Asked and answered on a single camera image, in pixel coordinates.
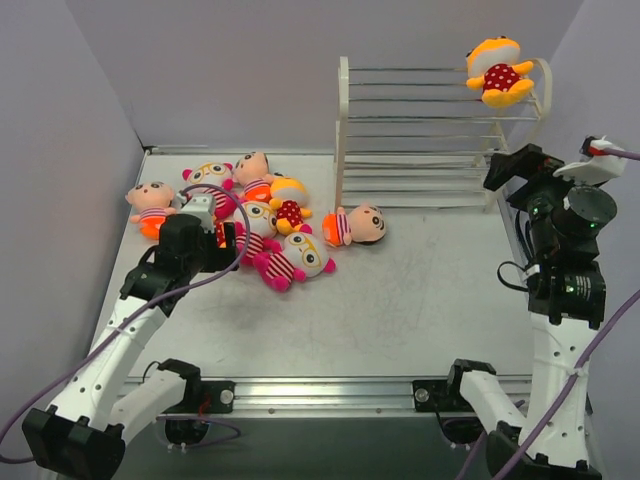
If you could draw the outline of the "yellow plush red dotted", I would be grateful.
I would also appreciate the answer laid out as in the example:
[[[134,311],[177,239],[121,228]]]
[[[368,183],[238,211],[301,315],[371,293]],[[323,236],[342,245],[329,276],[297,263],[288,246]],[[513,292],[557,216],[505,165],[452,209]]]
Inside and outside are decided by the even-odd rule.
[[[520,61],[520,45],[498,36],[483,40],[466,55],[466,87],[481,94],[490,108],[502,109],[522,101],[533,89],[534,64]]]
[[[216,234],[216,242],[217,242],[217,246],[219,248],[225,248],[226,247],[226,233],[225,233],[225,227],[226,227],[227,222],[226,221],[216,221],[214,226],[215,226],[215,234]]]
[[[274,175],[270,185],[269,205],[276,214],[276,229],[282,235],[294,232],[311,233],[306,220],[312,216],[307,207],[309,194],[298,179]]]

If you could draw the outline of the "pink panda plush front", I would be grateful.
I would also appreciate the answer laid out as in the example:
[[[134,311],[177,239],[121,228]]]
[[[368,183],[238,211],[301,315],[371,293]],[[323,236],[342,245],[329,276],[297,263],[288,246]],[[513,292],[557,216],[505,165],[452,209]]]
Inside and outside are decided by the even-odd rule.
[[[264,283],[277,292],[287,291],[294,282],[302,283],[336,270],[336,263],[324,242],[304,232],[288,235],[278,252],[256,255],[253,266]]]

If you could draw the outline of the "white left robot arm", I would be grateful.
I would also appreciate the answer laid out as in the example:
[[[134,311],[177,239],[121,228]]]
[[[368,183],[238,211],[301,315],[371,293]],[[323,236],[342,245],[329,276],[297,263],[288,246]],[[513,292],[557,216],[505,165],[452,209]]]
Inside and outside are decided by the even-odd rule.
[[[196,276],[215,280],[240,260],[235,227],[207,230],[189,214],[175,214],[130,270],[111,316],[87,357],[59,381],[61,391],[44,409],[32,408],[21,429],[35,463],[72,479],[110,479],[127,444],[166,410],[190,411],[204,398],[197,366],[176,359],[128,394],[121,389],[147,343],[177,303],[198,287]]]

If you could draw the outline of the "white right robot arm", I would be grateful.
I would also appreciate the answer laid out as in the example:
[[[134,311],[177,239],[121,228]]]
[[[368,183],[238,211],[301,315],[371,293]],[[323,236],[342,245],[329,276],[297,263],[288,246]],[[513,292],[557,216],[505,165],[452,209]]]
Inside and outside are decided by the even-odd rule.
[[[596,479],[589,458],[586,407],[589,357],[604,334],[606,283],[597,237],[617,213],[604,190],[625,161],[605,138],[589,137],[581,159],[566,163],[529,144],[489,161],[485,189],[522,185],[507,203],[525,263],[518,290],[533,330],[531,390],[519,408],[488,363],[456,360],[443,383],[413,382],[414,407],[434,413],[456,443],[484,449],[495,479]]]

